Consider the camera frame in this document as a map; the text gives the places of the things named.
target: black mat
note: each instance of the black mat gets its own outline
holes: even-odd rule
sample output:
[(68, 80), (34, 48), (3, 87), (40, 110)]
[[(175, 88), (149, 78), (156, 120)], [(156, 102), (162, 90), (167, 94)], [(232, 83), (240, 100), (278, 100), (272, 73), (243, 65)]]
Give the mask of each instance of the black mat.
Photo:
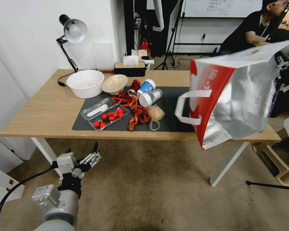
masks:
[[(156, 101), (157, 104), (164, 112), (165, 116), (160, 121), (160, 128), (157, 132), (194, 132), (193, 126), (190, 124), (181, 123), (174, 115), (176, 109), (178, 97), (185, 92), (189, 91), (188, 87), (158, 87), (163, 91), (163, 96)], [(83, 103), (81, 111), (89, 108), (102, 99), (109, 97), (109, 94), (102, 92), (96, 97), (86, 99)], [(185, 101), (183, 116), (188, 116), (188, 99)], [(120, 121), (110, 125), (106, 128), (107, 131), (127, 131), (128, 122), (132, 118), (132, 114), (127, 115)], [(78, 114), (76, 121), (73, 125), (73, 130), (93, 130), (88, 121)], [(149, 124), (137, 125), (135, 131), (151, 131)]]

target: beige bowl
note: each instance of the beige bowl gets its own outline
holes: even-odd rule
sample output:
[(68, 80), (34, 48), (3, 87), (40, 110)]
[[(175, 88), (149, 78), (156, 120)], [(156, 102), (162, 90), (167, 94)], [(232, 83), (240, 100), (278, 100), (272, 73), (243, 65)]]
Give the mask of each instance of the beige bowl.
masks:
[(104, 92), (111, 95), (118, 95), (121, 91), (123, 91), (126, 84), (127, 76), (117, 74), (107, 78), (102, 85), (102, 89)]

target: black shirt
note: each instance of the black shirt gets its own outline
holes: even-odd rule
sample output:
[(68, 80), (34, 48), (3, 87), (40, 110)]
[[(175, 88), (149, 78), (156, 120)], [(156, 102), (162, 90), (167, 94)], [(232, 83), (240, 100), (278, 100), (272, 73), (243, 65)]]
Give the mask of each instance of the black shirt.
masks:
[[(259, 25), (261, 13), (261, 11), (256, 11), (247, 16), (241, 25), (239, 25), (239, 27), (222, 43), (220, 50), (230, 50), (232, 52), (237, 52), (253, 47), (252, 44), (249, 44), (246, 41), (245, 33), (254, 31), (256, 35), (261, 36), (264, 29), (267, 27), (264, 26), (262, 22)], [(273, 31), (277, 21), (278, 17), (272, 18), (270, 20), (270, 23), (262, 37), (266, 37)]]

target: shopping bag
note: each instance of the shopping bag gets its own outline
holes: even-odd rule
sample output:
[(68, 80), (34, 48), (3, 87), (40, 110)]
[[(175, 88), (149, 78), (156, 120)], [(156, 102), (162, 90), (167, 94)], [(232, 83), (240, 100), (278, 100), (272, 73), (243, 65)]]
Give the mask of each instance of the shopping bag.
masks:
[[(265, 129), (279, 89), (280, 53), (289, 59), (289, 40), (191, 61), (190, 91), (178, 98), (175, 115), (194, 126), (202, 149)], [(189, 118), (182, 116), (186, 98)]]

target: tissue box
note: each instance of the tissue box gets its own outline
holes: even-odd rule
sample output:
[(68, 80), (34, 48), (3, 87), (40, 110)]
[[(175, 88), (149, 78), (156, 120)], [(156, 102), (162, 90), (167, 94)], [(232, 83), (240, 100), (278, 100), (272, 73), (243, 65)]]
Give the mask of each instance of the tissue box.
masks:
[(115, 74), (123, 74), (127, 77), (145, 76), (145, 63), (139, 62), (137, 66), (123, 66), (122, 63), (115, 64)]

